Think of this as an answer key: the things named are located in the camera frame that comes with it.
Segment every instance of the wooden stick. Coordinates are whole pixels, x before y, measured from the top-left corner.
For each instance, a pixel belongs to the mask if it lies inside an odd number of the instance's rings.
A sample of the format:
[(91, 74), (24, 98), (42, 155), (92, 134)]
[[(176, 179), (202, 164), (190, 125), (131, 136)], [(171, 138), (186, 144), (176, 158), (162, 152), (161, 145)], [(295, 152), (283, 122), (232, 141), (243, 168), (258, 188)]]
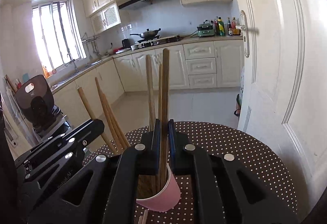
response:
[(160, 120), (161, 120), (161, 98), (162, 98), (162, 64), (159, 64), (158, 118)]
[(105, 102), (105, 105), (106, 105), (106, 108), (107, 108), (107, 111), (109, 113), (109, 117), (110, 117), (110, 120), (112, 122), (112, 125), (115, 129), (115, 132), (119, 138), (119, 141), (120, 141), (120, 144), (122, 145), (122, 147), (125, 149), (127, 149), (128, 147), (130, 147), (130, 143), (128, 142), (125, 134), (123, 133), (122, 129), (120, 128), (117, 120), (116, 120), (116, 117), (112, 111), (112, 108), (110, 106), (110, 104), (108, 103), (108, 100), (106, 98), (106, 96), (103, 94), (103, 99), (104, 99), (104, 102)]
[(109, 129), (110, 129), (112, 138), (115, 141), (118, 152), (121, 154), (123, 152), (123, 147), (120, 144), (120, 141), (119, 141), (119, 139), (118, 139), (118, 137), (116, 135), (115, 129), (113, 128), (112, 122), (110, 120), (110, 116), (109, 116), (108, 111), (107, 111), (106, 103), (105, 103), (104, 98), (103, 98), (104, 94), (102, 93), (102, 90), (101, 90), (101, 87), (100, 87), (100, 84), (99, 84), (99, 81), (98, 81), (97, 77), (95, 78), (95, 84), (96, 84), (96, 88), (98, 89), (98, 94), (99, 94), (99, 98), (100, 98), (100, 101), (101, 101), (102, 109), (103, 109), (103, 112), (104, 112), (104, 116), (106, 117), (106, 120), (107, 120)]
[(152, 64), (151, 64), (150, 55), (146, 55), (146, 68), (147, 68), (148, 102), (149, 102), (149, 115), (150, 115), (149, 127), (150, 127), (150, 131), (153, 131), (154, 123), (156, 122), (156, 110), (154, 108)]
[[(86, 98), (86, 96), (84, 94), (83, 88), (80, 87), (80, 88), (77, 89), (77, 91), (78, 91), (78, 93), (80, 95), (80, 98), (81, 98), (81, 100), (82, 100), (82, 102), (84, 104), (84, 107), (86, 108), (86, 111), (89, 114), (90, 118), (91, 119), (96, 119), (95, 114), (93, 113), (93, 111), (91, 109), (91, 106), (89, 104), (89, 101), (87, 100), (87, 98)], [(101, 137), (104, 140), (104, 142), (107, 144), (107, 146), (110, 148), (110, 150), (112, 151), (112, 153), (114, 155), (118, 155), (119, 153), (116, 150), (116, 148), (113, 146), (113, 144), (110, 142), (109, 136), (106, 133), (103, 132), (101, 134)]]
[(167, 140), (168, 140), (168, 93), (169, 93), (169, 50), (162, 53), (162, 98), (161, 98), (161, 141), (160, 141), (160, 187), (166, 184), (167, 173)]
[(146, 223), (147, 223), (148, 213), (149, 213), (149, 210), (146, 209), (146, 210), (144, 211), (144, 213), (143, 213), (142, 224), (146, 224)]

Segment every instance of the chopstick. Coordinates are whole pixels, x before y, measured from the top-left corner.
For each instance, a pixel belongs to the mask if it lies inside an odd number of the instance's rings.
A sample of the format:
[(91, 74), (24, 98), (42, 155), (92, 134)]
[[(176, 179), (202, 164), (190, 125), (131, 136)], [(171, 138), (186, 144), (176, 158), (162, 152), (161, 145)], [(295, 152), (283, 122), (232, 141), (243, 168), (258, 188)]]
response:
[[(84, 107), (86, 108), (86, 111), (87, 113), (89, 114), (90, 118), (91, 119), (96, 119), (95, 117), (95, 114), (93, 113), (92, 109), (91, 109), (91, 106), (89, 104), (89, 101), (87, 100), (85, 94), (84, 94), (84, 91), (83, 91), (83, 88), (80, 87), (77, 89), (79, 95), (80, 95), (80, 98), (84, 104)], [(116, 148), (113, 146), (113, 144), (110, 142), (110, 139), (109, 139), (109, 136), (106, 134), (106, 133), (102, 133), (101, 134), (101, 137), (103, 138), (104, 142), (107, 144), (107, 146), (110, 148), (110, 150), (112, 151), (112, 153), (114, 155), (118, 155), (118, 151), (116, 150)]]
[(169, 93), (169, 50), (162, 52), (162, 94), (161, 94), (161, 140), (160, 140), (160, 189), (166, 184), (167, 173), (167, 140), (168, 140), (168, 93)]
[(99, 81), (98, 81), (97, 77), (95, 78), (95, 84), (96, 84), (96, 88), (98, 90), (98, 94), (99, 94), (99, 98), (100, 98), (100, 101), (101, 101), (102, 109), (103, 109), (104, 115), (106, 117), (106, 120), (107, 120), (109, 129), (110, 129), (112, 138), (115, 141), (115, 144), (116, 144), (116, 147), (118, 149), (119, 154), (121, 154), (124, 151), (124, 149), (123, 149), (123, 147), (122, 147), (122, 145), (120, 143), (120, 140), (119, 140), (119, 138), (118, 138), (118, 136), (116, 134), (116, 131), (115, 131), (114, 127), (113, 127), (112, 121), (111, 121), (109, 113), (107, 111), (106, 103), (105, 103), (105, 100), (104, 100), (104, 94), (102, 93), (102, 90), (101, 90), (101, 87), (100, 87), (100, 84), (99, 84)]
[(153, 131), (154, 123), (156, 122), (156, 110), (154, 108), (152, 63), (151, 63), (150, 55), (146, 55), (146, 68), (147, 68), (148, 103), (149, 103), (149, 116), (150, 116), (149, 129), (150, 131)]

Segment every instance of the table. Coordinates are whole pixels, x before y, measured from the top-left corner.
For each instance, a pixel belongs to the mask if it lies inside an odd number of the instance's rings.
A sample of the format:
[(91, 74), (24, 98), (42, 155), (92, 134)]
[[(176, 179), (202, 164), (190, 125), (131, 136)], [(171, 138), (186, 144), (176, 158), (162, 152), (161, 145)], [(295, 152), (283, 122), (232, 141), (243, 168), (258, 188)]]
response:
[[(253, 173), (296, 212), (297, 200), (292, 179), (280, 158), (265, 144), (254, 137), (233, 128), (213, 123), (175, 122), (177, 132), (185, 133), (191, 142), (207, 150), (209, 154), (231, 153), (244, 163)], [(137, 144), (148, 126), (126, 134), (131, 145)], [(110, 149), (104, 145), (89, 155), (85, 165), (96, 155), (112, 156)], [(191, 177), (175, 177), (181, 191), (179, 203), (171, 210), (159, 213), (150, 211), (147, 224), (193, 224), (193, 196)], [(146, 208), (136, 204), (134, 223)]]

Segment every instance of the faucet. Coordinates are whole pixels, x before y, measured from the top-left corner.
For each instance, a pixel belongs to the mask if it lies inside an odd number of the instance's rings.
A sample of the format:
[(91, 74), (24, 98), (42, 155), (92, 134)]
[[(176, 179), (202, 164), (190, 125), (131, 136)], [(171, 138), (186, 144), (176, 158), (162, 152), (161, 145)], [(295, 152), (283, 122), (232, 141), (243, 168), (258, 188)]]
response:
[(69, 56), (69, 58), (70, 58), (70, 62), (68, 63), (68, 64), (74, 64), (74, 69), (75, 69), (75, 73), (78, 73), (78, 68), (77, 68), (77, 66), (76, 66), (76, 64), (75, 64), (75, 59), (73, 59), (72, 58), (72, 55), (71, 55), (71, 53), (67, 53), (67, 57)]

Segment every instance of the countertop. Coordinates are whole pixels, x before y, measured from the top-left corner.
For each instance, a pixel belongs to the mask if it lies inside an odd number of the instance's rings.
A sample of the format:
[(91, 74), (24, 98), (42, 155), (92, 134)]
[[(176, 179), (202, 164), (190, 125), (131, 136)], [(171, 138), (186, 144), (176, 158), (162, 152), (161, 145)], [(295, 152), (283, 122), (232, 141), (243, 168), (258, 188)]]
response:
[(78, 77), (81, 77), (82, 75), (86, 74), (87, 72), (95, 69), (96, 67), (114, 59), (114, 58), (118, 58), (118, 57), (122, 57), (125, 55), (130, 55), (132, 53), (138, 53), (138, 52), (142, 52), (142, 51), (147, 51), (147, 50), (154, 50), (156, 48), (164, 48), (164, 47), (169, 47), (169, 46), (175, 46), (175, 45), (182, 45), (182, 44), (189, 44), (189, 43), (197, 43), (197, 42), (207, 42), (207, 41), (219, 41), (219, 40), (242, 40), (243, 36), (225, 36), (225, 37), (219, 37), (219, 36), (214, 36), (214, 37), (204, 37), (204, 38), (200, 38), (200, 37), (194, 37), (194, 38), (190, 38), (190, 37), (186, 37), (183, 38), (181, 41), (177, 41), (177, 42), (172, 42), (172, 43), (167, 43), (167, 44), (161, 44), (161, 45), (157, 45), (157, 46), (152, 46), (152, 47), (145, 47), (145, 48), (141, 48), (141, 49), (137, 49), (137, 50), (129, 50), (123, 53), (119, 53), (119, 54), (115, 54), (115, 55), (111, 55), (111, 56), (107, 56), (101, 59), (100, 62), (98, 62), (97, 64), (94, 64), (93, 66), (90, 66), (89, 68), (79, 72), (78, 74), (76, 74), (75, 76), (73, 76), (72, 78), (70, 78), (69, 80), (67, 80), (66, 82), (59, 84), (54, 90), (52, 90), (52, 94), (55, 94), (56, 92), (58, 92), (60, 89), (64, 88), (66, 85), (70, 84), (71, 82), (73, 82), (74, 80), (76, 80)]

